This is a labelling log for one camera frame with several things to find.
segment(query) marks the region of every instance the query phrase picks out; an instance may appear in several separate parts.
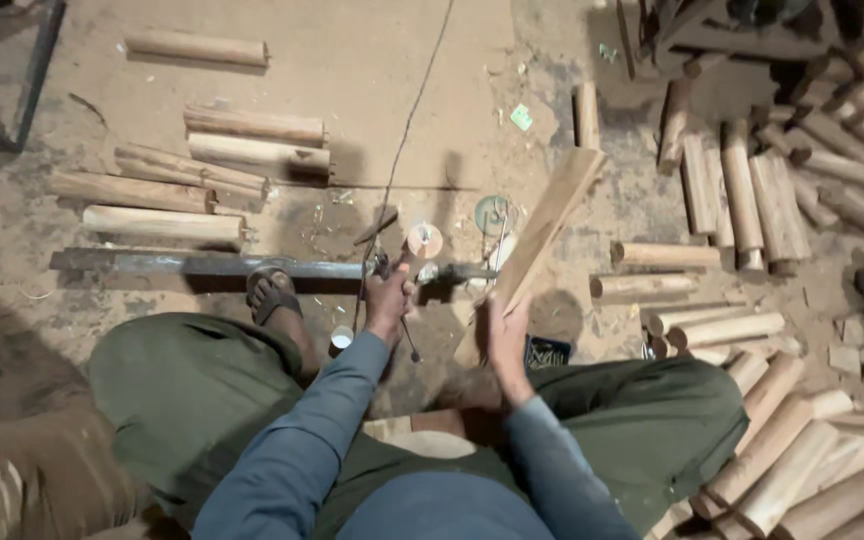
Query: olive green pants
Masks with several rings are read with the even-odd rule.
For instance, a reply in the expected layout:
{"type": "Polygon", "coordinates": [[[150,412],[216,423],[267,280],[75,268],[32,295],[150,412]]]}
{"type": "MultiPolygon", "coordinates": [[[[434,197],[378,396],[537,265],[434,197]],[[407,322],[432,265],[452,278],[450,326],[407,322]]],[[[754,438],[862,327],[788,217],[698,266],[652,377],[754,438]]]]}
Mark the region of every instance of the olive green pants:
{"type": "MultiPolygon", "coordinates": [[[[115,426],[115,457],[190,527],[262,428],[302,397],[287,336],[228,319],[166,313],[115,327],[88,363],[96,404],[115,426]]],[[[748,418],[733,380],[692,358],[562,366],[531,374],[595,473],[642,534],[694,495],[733,454],[748,418]]],[[[504,451],[433,459],[360,434],[318,514],[331,538],[391,478],[462,471],[528,500],[504,451]]]]}

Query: blue sleeve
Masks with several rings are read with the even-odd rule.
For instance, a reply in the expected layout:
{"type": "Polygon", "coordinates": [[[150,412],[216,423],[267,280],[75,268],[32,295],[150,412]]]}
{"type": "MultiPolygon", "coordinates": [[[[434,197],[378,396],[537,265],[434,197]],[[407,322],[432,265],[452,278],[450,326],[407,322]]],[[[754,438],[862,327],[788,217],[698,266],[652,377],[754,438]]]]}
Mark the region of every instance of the blue sleeve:
{"type": "Polygon", "coordinates": [[[532,504],[556,540],[586,539],[589,531],[600,540],[642,540],[542,398],[512,412],[506,430],[532,504]]]}
{"type": "Polygon", "coordinates": [[[389,362],[363,331],[288,414],[252,439],[205,502],[193,538],[306,538],[389,362]]]}

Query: wire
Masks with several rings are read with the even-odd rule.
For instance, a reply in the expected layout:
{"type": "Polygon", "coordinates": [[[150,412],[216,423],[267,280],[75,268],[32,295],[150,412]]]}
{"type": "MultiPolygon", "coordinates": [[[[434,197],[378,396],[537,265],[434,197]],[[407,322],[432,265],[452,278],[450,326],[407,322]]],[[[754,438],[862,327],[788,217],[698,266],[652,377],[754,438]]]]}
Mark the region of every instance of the wire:
{"type": "MultiPolygon", "coordinates": [[[[422,84],[418,87],[418,95],[415,96],[415,101],[412,104],[412,110],[409,111],[409,117],[405,120],[405,129],[402,131],[402,140],[398,143],[398,150],[395,151],[395,159],[391,162],[391,172],[389,173],[389,183],[385,186],[385,195],[382,197],[382,205],[380,206],[378,219],[376,223],[382,223],[385,218],[385,208],[389,204],[389,193],[392,191],[392,183],[396,179],[396,167],[399,166],[399,158],[402,156],[402,149],[405,148],[405,141],[409,139],[409,130],[412,128],[412,117],[416,115],[416,110],[419,108],[419,102],[423,100],[423,94],[426,92],[426,84],[429,81],[429,74],[432,73],[432,66],[435,64],[435,58],[439,55],[439,46],[442,45],[442,38],[446,35],[446,27],[449,26],[449,17],[452,14],[452,4],[455,0],[448,0],[448,6],[445,8],[445,17],[441,20],[441,30],[438,31],[438,39],[435,42],[435,48],[432,49],[432,56],[429,58],[429,63],[425,68],[425,76],[422,77],[422,84]]],[[[352,333],[357,334],[359,324],[359,308],[362,306],[362,294],[366,290],[366,270],[369,263],[369,256],[376,248],[376,240],[378,240],[378,230],[372,235],[368,241],[366,253],[362,256],[362,279],[359,282],[359,295],[355,299],[355,318],[352,319],[352,333]]]]}

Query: black sandal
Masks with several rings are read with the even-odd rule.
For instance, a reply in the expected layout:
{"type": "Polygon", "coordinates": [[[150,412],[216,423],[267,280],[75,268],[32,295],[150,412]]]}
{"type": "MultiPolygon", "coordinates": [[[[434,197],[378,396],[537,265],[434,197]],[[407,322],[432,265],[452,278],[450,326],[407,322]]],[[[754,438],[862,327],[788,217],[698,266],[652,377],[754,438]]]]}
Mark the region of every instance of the black sandal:
{"type": "Polygon", "coordinates": [[[250,308],[255,308],[252,321],[258,326],[264,325],[278,308],[286,308],[298,313],[299,317],[303,316],[303,309],[299,306],[299,299],[278,288],[276,282],[272,280],[272,276],[278,272],[288,276],[285,270],[282,270],[278,266],[263,266],[248,275],[248,280],[246,281],[246,304],[250,308]],[[256,288],[258,288],[258,283],[263,279],[269,281],[271,291],[260,304],[257,304],[256,288]]]}

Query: hand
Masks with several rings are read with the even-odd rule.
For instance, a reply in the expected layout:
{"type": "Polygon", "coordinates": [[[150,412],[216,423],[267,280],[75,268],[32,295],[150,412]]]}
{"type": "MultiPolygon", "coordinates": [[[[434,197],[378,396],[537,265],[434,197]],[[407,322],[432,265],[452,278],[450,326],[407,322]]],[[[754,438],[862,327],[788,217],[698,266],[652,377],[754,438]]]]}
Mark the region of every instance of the hand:
{"type": "Polygon", "coordinates": [[[402,339],[402,317],[412,311],[409,298],[416,285],[406,280],[408,272],[408,264],[399,264],[388,279],[373,275],[366,281],[366,330],[389,349],[402,339]]]}
{"type": "Polygon", "coordinates": [[[531,295],[526,295],[508,315],[503,315],[505,301],[495,293],[488,295],[488,365],[495,370],[502,395],[513,409],[536,395],[522,361],[531,302],[531,295]]]}

